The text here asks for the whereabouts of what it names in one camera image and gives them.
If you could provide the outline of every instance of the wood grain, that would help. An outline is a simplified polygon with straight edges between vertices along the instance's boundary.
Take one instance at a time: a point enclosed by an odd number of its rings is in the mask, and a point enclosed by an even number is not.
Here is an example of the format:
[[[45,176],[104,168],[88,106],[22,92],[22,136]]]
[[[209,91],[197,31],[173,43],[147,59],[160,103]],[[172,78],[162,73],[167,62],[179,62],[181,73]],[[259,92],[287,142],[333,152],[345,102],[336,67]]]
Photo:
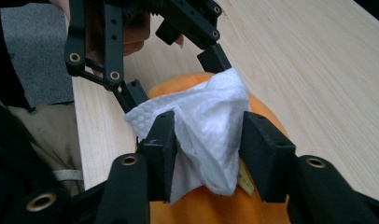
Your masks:
[[[297,155],[331,161],[357,191],[379,200],[379,21],[351,0],[217,1],[219,43],[252,93],[269,106]],[[152,20],[152,29],[161,18]],[[152,36],[125,57],[126,81],[145,90],[202,71],[200,51]],[[110,92],[74,78],[86,187],[132,152],[134,135]]]

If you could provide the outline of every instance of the white paper towel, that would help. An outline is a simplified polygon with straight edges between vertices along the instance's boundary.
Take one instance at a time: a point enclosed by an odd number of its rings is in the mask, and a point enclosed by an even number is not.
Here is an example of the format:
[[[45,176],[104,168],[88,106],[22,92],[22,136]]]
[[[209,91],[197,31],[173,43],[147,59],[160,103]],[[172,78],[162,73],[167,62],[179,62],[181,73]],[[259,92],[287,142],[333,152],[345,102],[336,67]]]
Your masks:
[[[248,90],[231,68],[186,91],[148,100],[125,119],[140,139],[157,116],[175,112],[180,149],[175,159],[171,203],[201,185],[232,195],[237,184],[239,145],[244,111],[250,110]]]

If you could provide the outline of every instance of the light wood surface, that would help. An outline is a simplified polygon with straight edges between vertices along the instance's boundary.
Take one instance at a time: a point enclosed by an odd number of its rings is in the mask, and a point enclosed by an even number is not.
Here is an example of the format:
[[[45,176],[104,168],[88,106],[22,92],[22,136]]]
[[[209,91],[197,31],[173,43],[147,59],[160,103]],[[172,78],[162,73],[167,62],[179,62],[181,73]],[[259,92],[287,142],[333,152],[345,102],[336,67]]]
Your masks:
[[[357,191],[379,200],[379,21],[351,0],[218,0],[219,43],[250,91],[269,106],[297,155],[332,162]],[[161,22],[153,18],[152,31]],[[124,59],[126,81],[147,91],[202,71],[189,41],[152,36]],[[111,92],[74,77],[86,188],[133,152],[135,136]]]

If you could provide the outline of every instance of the khaki pants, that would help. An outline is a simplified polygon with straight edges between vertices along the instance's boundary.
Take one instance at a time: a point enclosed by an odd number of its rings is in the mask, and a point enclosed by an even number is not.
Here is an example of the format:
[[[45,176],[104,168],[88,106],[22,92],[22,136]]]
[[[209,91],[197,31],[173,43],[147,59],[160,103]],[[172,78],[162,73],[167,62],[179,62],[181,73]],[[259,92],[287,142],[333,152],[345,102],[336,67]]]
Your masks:
[[[21,124],[41,160],[74,196],[84,190],[75,105],[37,105],[35,110],[5,106]]]

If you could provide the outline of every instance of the orange pumpkin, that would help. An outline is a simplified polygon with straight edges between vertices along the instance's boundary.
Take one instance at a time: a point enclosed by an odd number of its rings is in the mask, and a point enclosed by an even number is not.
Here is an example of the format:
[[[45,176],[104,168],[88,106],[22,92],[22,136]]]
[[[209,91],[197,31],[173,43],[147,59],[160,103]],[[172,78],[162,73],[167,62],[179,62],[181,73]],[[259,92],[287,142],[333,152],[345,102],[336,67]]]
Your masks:
[[[213,74],[196,73],[168,78],[152,88],[149,98],[186,90],[206,81]],[[274,113],[256,96],[249,94],[252,111],[268,118],[286,136],[286,130]],[[205,186],[192,190],[174,204],[151,203],[151,224],[246,224],[289,223],[286,203],[265,203],[257,190],[249,195],[239,186],[232,196],[221,196]]]

